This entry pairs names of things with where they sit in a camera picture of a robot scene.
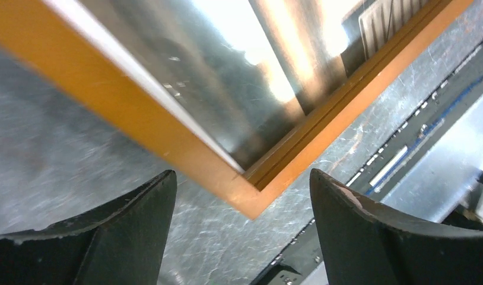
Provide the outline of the wooden picture frame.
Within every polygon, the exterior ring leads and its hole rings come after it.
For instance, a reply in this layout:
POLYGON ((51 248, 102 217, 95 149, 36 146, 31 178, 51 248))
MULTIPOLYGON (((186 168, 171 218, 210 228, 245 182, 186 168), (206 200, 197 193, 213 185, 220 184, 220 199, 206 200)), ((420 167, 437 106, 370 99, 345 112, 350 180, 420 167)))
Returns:
POLYGON ((306 120, 247 174, 241 174, 184 120, 156 100, 160 86, 132 57, 95 45, 110 40, 91 17, 65 2, 62 15, 44 1, 0 1, 0 46, 10 51, 138 144, 179 169, 244 216, 257 218, 470 1, 430 1, 306 120))

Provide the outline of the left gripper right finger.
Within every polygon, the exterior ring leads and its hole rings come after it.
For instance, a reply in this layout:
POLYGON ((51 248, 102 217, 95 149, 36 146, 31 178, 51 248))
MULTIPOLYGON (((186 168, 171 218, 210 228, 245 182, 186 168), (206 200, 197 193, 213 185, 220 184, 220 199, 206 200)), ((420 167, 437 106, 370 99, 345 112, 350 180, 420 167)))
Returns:
POLYGON ((483 230, 400 212, 319 169, 309 189, 330 284, 483 284, 483 230))

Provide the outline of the framed window plant photo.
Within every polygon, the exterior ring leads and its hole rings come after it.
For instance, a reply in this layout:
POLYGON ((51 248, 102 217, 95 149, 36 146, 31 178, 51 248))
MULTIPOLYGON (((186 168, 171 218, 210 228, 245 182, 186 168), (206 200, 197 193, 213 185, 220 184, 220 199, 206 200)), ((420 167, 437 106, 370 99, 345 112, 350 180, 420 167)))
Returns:
POLYGON ((243 173, 424 1, 47 1, 243 173))

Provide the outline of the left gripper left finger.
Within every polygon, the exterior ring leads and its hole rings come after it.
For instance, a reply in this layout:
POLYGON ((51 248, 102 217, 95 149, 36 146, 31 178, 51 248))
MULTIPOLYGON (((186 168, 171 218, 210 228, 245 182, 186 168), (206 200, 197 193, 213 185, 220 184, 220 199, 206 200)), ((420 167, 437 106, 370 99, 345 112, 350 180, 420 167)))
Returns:
POLYGON ((156 284, 176 194, 166 170, 43 230, 0 235, 0 284, 156 284))

